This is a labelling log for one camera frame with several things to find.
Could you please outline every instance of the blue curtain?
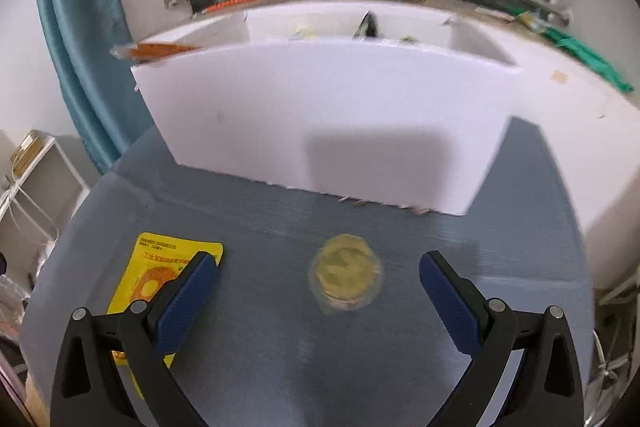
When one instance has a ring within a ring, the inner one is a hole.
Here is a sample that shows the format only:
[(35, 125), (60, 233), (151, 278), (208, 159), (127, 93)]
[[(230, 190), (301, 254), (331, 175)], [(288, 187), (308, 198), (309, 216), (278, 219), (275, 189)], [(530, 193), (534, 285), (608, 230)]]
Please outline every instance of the blue curtain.
[(62, 95), (84, 146), (106, 172), (152, 124), (130, 64), (110, 54), (131, 42), (120, 0), (37, 0)]

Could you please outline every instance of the silver screw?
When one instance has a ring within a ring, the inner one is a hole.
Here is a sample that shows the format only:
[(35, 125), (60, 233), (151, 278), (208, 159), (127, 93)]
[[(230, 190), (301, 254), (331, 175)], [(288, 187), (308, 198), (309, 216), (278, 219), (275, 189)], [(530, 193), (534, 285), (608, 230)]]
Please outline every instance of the silver screw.
[(500, 299), (491, 299), (489, 301), (489, 308), (496, 313), (503, 312), (506, 307), (507, 305), (504, 302), (502, 302)]
[(551, 306), (551, 308), (549, 308), (549, 313), (551, 313), (551, 316), (555, 317), (556, 319), (561, 319), (562, 317), (564, 317), (564, 312), (562, 311), (562, 308), (560, 306)]
[(146, 301), (133, 301), (129, 309), (131, 310), (131, 313), (142, 313), (144, 310), (146, 310)]
[(84, 308), (75, 309), (71, 314), (71, 318), (75, 321), (81, 321), (84, 317), (86, 317), (86, 310)]

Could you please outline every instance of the gray table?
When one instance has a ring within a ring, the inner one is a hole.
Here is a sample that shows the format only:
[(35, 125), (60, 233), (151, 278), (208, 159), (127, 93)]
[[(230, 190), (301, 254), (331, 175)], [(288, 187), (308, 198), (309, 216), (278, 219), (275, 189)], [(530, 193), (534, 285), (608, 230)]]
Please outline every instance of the gray table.
[[(92, 190), (33, 293), (22, 345), (47, 403), (70, 313), (106, 311), (145, 231), (224, 244), (220, 283), (172, 367), (212, 426), (426, 425), (468, 363), (418, 280), (420, 256), (436, 248), (485, 296), (513, 309), (562, 306), (587, 377), (593, 299), (586, 258), (548, 148), (538, 128), (521, 120), (511, 122), (463, 217), (354, 206), (180, 167), (152, 128)], [(365, 308), (325, 315), (307, 270), (340, 233), (366, 239), (385, 283)], [(513, 355), (482, 425), (497, 414), (517, 362)], [(132, 397), (142, 421), (155, 425)]]

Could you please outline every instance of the blue rubber pad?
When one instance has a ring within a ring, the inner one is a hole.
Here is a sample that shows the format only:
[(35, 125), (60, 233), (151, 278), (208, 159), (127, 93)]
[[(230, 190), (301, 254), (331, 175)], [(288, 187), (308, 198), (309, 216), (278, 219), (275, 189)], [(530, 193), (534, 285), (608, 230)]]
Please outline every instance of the blue rubber pad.
[(420, 259), (420, 282), (458, 350), (476, 356), (482, 347), (478, 320), (429, 253)]
[(206, 255), (178, 290), (156, 325), (155, 348), (159, 355), (178, 351), (218, 278), (212, 255)]

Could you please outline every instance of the yellow snack package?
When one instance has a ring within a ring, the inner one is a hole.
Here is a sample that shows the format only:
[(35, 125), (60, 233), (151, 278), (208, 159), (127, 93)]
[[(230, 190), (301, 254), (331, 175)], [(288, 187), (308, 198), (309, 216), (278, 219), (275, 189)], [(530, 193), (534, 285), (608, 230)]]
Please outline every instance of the yellow snack package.
[[(221, 243), (190, 241), (150, 232), (141, 233), (107, 313), (123, 312), (138, 299), (150, 301), (165, 282), (180, 275), (182, 269), (199, 251), (210, 253), (216, 264), (220, 264), (223, 253)], [(113, 358), (118, 365), (127, 364), (124, 353), (113, 351)], [(174, 355), (164, 357), (167, 367), (173, 359)]]

